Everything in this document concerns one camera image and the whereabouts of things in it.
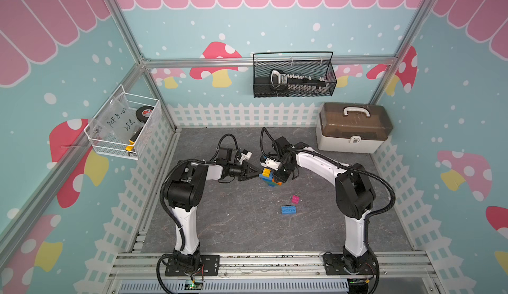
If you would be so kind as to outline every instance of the box handle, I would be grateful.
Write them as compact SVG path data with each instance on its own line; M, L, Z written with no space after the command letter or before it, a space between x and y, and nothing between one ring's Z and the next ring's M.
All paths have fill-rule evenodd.
M366 108L363 107L345 107L344 108L344 115L347 115L349 111L356 111L356 112L363 112L367 115L367 118L370 118L370 113L367 111Z

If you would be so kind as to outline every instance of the pink mushroom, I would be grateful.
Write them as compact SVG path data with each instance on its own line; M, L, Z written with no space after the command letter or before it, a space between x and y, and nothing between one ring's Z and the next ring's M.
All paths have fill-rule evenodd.
M437 159L439 162L436 163L436 166L444 165L450 169L450 171L441 174L441 179L449 189L457 191L460 185L467 182L477 201L481 202L489 195L492 187L492 171L489 162L483 156L439 151Z
M490 225L508 239L508 209L490 206L487 207L485 216Z
M208 45L200 58L242 58L242 56L233 47L225 43L212 42ZM232 84L231 79L228 76L228 70L247 71L247 67L192 68L190 70L190 76L196 80L200 80L212 75L212 85L216 88L225 88L231 86Z
M3 294L25 294L28 291L34 267L44 271L53 269L63 249L62 242L45 242L48 235L60 223L60 215L39 218L23 244L2 271Z
M187 75L180 68L159 68L152 69L151 74L155 79L157 86L162 86L162 81L164 81L164 86L167 89L174 89L178 87L178 83L176 83L174 77L178 78L186 78Z
M379 79L384 75L387 65L379 64L367 73L368 79ZM411 46L407 51L406 56L400 63L399 68L395 72L395 75L390 79L388 86L386 87L386 94L394 96L395 87L397 82L402 82L404 91L410 92L413 88L416 80L416 72L418 71L418 57L416 55L416 49Z
M337 77L336 88L347 86L347 78L349 76L361 77L363 68L360 65L339 65L335 67L335 76Z
M53 162L48 163L49 168L52 168L62 158L67 148L73 144L79 133L83 131L86 122L85 119L69 120L59 124L51 131L49 134L49 147ZM84 175L89 176L92 183L98 186L104 179L108 167L108 158L98 156L90 147L56 194L60 207L68 208L78 200Z

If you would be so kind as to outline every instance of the mounting plate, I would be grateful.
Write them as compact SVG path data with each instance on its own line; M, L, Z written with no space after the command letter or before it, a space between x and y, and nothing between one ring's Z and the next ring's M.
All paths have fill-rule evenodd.
M375 263L372 260L372 257L369 257L367 261L362 265L361 271L358 274L351 274L345 270L345 264L342 260L342 253L332 254L327 253L323 255L323 261L325 262L325 270L326 275L350 275L354 277L355 275L372 275L375 273Z
M217 276L219 275L219 263L220 256L219 255L201 255L201 262L203 263L203 276ZM164 272L166 276L187 276L184 272L179 270L178 265L174 259L169 259L168 265L166 266L166 271Z

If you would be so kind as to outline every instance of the wire mesh basket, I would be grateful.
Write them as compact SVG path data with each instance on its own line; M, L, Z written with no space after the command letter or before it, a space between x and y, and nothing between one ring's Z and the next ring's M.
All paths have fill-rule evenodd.
M122 103L127 103L127 110L131 111L136 115L137 109L144 106L151 106L153 110L145 122L141 132L138 137L135 139L134 144L125 143L125 141L120 140L114 134L109 133L105 137L101 137L100 134L102 132L101 126L92 127L89 124L85 127L84 132L90 143L93 146L93 149L97 152L97 154L102 155L110 155L117 156L122 158L129 159L139 159L139 156L143 153L146 144L152 137L152 133L154 131L155 126L159 124L162 119L162 109L159 100L148 98L136 94L126 93L124 87L122 85L118 86L113 95L104 103L104 105L99 109L99 111L95 114L93 119L99 119L101 115L105 114L106 104L111 101L111 99L116 98Z
M337 79L333 52L269 52L252 55L254 98L331 96Z

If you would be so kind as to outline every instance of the marble pattern surface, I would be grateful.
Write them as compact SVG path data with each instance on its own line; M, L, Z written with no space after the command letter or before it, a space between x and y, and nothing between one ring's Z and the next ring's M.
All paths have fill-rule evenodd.
M284 136L290 143L305 142L317 150L313 127L270 127L274 138ZM232 133L241 149L252 152L251 162L259 165L260 128L184 128L176 147L172 166L180 159L210 159L220 137ZM223 147L234 147L225 138ZM265 152L273 152L264 136ZM360 163L377 173L369 154L323 152L348 164ZM376 199L374 209L388 203L381 183L372 181ZM281 206L291 205L300 196L297 213L282 215ZM175 245L175 224L157 204L142 248L144 253L171 252ZM229 184L207 181L197 209L197 231L201 252L241 251L342 251L346 240L344 215L335 202L335 188L324 178L300 169L300 176L282 186L270 187L261 179ZM392 209L374 216L369 225L369 243L374 251L410 251L397 214Z

